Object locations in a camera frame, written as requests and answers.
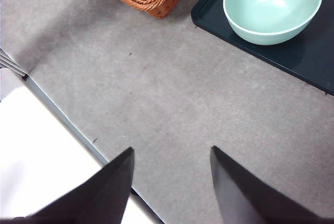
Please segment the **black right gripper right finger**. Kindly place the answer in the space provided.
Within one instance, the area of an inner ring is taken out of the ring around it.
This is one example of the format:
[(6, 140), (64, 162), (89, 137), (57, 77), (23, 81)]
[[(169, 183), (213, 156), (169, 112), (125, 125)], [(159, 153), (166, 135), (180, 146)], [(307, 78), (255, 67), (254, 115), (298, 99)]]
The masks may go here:
[(211, 147), (210, 165), (224, 223), (333, 223), (261, 181), (217, 146)]

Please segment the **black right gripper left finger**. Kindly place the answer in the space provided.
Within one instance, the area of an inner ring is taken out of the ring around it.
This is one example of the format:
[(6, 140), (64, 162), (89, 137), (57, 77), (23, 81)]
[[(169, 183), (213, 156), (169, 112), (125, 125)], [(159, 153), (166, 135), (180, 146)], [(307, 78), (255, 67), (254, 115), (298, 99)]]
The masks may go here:
[(131, 192), (134, 149), (129, 147), (86, 182), (35, 214), (1, 223), (121, 223)]

